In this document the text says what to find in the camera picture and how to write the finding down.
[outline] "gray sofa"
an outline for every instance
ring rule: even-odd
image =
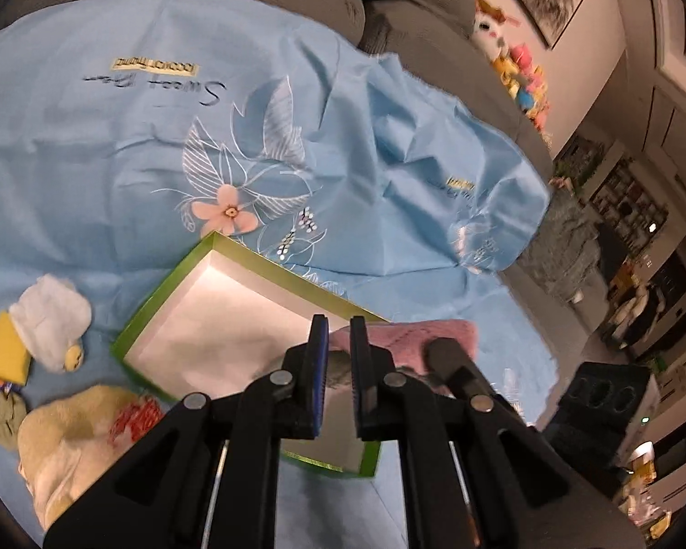
[[[0,28],[21,16],[71,0],[7,0]],[[516,108],[498,76],[469,41],[475,0],[261,0],[315,19],[371,54],[395,52],[404,68],[459,97],[479,119],[523,149],[544,181],[552,160],[532,124]],[[559,359],[564,379],[607,311],[604,281],[596,272],[584,300],[562,304],[543,293],[517,265],[503,273],[514,297]]]

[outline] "pink cloth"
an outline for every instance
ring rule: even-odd
[[[420,376],[429,373],[422,352],[425,344],[435,338],[454,338],[470,359],[477,355],[477,328],[466,320],[431,320],[399,324],[366,324],[369,343],[391,351],[397,367],[408,366]],[[349,349],[349,329],[331,334],[330,350]]]

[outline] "open cardboard box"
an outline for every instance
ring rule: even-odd
[[[148,298],[112,352],[167,397],[243,391],[307,341],[314,314],[331,332],[354,315],[382,318],[318,287],[217,232],[205,237]],[[282,451],[331,471],[373,476],[379,444],[356,438],[349,384],[326,387],[320,436],[283,440]]]

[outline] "olive green cloth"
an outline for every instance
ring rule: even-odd
[[[26,414],[26,403],[20,396],[0,392],[0,445],[6,450],[17,449],[18,428]]]

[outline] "blue fabric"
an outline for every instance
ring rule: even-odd
[[[198,71],[110,70],[132,56]],[[475,321],[483,372],[513,370],[535,420],[553,361],[493,271],[547,198],[513,142],[396,56],[256,1],[81,0],[0,32],[0,309],[47,272],[93,307],[86,362],[34,364],[31,408],[127,384],[110,342],[216,228],[390,320]],[[395,450],[374,481],[284,464],[277,546],[404,547]],[[0,496],[40,541],[1,449]]]

